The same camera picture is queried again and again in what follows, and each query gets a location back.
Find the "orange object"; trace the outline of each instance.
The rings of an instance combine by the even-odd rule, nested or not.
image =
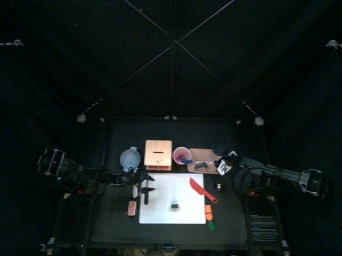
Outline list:
[[[206,219],[207,219],[207,221],[214,220],[214,214],[212,214],[212,209],[211,209],[210,204],[206,204],[204,210],[206,210]]]
[[[144,165],[147,170],[171,171],[172,141],[147,140],[144,147]]]

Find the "table surface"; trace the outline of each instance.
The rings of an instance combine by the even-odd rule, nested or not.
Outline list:
[[[103,129],[100,138],[99,126],[88,124],[79,133],[81,139],[76,143],[76,160],[83,165],[101,164],[114,172],[122,172],[119,157],[131,146],[138,147],[144,156],[146,140],[171,140],[172,149],[211,149],[215,142],[223,142],[228,150],[248,156],[264,163],[268,162],[262,127],[247,120],[135,120],[112,119]],[[186,166],[172,163],[172,173],[188,173]],[[178,248],[224,249],[246,247],[244,214],[239,198],[231,188],[231,175],[204,174],[204,187],[218,198],[211,204],[218,230],[211,233],[206,224],[139,224],[139,206],[135,217],[127,216],[131,198],[131,186],[106,187],[99,198],[91,244],[127,244],[132,246],[151,244],[172,244]],[[212,183],[222,181],[223,191],[216,192]]]

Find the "wooden block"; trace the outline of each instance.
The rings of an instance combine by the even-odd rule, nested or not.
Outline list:
[[[170,171],[172,165],[172,141],[147,140],[144,149],[147,170]]]

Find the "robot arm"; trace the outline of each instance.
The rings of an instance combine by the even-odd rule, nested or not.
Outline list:
[[[258,191],[260,187],[267,188],[275,186],[275,180],[281,179],[294,184],[303,193],[321,198],[326,196],[329,177],[325,176],[319,170],[310,169],[302,172],[290,171],[274,165],[266,165],[247,157],[239,157],[235,153],[230,153],[222,157],[216,163],[218,168],[222,164],[230,168],[238,169],[238,178],[232,177],[235,187],[238,187],[236,184],[239,183],[239,186],[248,186],[251,190],[255,189],[255,191]]]

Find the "floor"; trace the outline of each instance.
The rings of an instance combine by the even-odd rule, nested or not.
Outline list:
[[[179,251],[176,250],[172,253],[166,253],[162,251],[152,252],[152,254],[146,254],[147,249],[126,249],[123,256],[178,256]]]

